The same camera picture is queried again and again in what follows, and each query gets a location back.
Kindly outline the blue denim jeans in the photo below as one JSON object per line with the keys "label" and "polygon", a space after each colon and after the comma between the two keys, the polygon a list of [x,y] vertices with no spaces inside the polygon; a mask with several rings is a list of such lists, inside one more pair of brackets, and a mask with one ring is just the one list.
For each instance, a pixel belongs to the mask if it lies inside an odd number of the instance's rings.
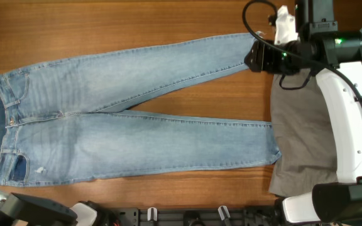
{"label": "blue denim jeans", "polygon": [[0,75],[0,185],[55,186],[273,164],[272,125],[134,111],[246,69],[254,38],[219,35],[43,62]]}

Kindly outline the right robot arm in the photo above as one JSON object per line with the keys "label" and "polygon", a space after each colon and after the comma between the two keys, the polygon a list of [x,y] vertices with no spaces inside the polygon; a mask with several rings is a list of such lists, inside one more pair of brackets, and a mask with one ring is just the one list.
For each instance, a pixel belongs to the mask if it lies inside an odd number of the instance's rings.
{"label": "right robot arm", "polygon": [[326,101],[337,151],[337,182],[278,199],[273,225],[362,219],[362,33],[339,31],[332,1],[296,1],[294,14],[274,7],[274,40],[257,37],[245,64],[281,77],[309,69]]}

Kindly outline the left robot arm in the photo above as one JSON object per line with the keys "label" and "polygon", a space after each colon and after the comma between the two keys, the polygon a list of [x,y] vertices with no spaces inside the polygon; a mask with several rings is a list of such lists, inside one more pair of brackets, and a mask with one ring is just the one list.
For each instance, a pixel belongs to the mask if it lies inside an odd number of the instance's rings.
{"label": "left robot arm", "polygon": [[83,203],[66,207],[50,199],[0,190],[0,225],[92,226],[97,211]]}

